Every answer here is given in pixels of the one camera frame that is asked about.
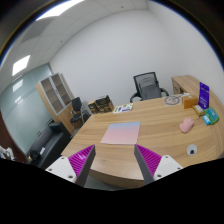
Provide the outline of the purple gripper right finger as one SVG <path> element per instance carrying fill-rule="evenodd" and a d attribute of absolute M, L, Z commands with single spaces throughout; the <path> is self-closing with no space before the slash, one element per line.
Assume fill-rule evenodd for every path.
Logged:
<path fill-rule="evenodd" d="M 150 184 L 182 169 L 182 166 L 171 156 L 161 156 L 138 144 L 134 147 L 134 155 L 145 184 Z"/>

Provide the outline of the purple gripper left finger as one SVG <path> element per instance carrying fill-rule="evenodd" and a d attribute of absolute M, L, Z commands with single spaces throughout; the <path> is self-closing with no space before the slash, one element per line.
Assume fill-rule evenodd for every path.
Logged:
<path fill-rule="evenodd" d="M 90 145 L 69 157 L 59 157 L 46 171 L 83 187 L 95 155 L 95 146 Z"/>

